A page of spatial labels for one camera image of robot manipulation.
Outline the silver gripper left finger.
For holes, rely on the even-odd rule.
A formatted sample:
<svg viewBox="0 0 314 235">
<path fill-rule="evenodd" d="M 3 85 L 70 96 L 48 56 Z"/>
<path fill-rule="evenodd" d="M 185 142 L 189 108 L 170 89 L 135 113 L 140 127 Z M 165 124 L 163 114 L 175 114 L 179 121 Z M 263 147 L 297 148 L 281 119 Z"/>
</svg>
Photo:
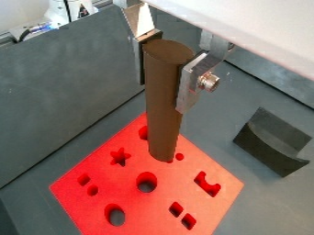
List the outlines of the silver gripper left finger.
<svg viewBox="0 0 314 235">
<path fill-rule="evenodd" d="M 162 31 L 156 29 L 150 6 L 147 3 L 138 3 L 123 10 L 130 31 L 132 34 L 132 49 L 135 60 L 136 80 L 144 84 L 143 73 L 143 51 L 142 46 L 152 39 L 162 38 Z"/>
</svg>

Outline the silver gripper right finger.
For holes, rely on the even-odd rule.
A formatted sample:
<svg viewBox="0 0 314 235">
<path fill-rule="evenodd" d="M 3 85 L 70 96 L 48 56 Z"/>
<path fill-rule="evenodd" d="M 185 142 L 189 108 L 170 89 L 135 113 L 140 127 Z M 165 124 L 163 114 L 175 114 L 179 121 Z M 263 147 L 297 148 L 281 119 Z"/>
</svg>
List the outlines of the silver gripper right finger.
<svg viewBox="0 0 314 235">
<path fill-rule="evenodd" d="M 195 105 L 201 91 L 214 92 L 219 85 L 219 77 L 214 70 L 230 55 L 234 44 L 210 31 L 202 31 L 202 51 L 183 66 L 179 79 L 175 109 L 181 114 Z"/>
</svg>

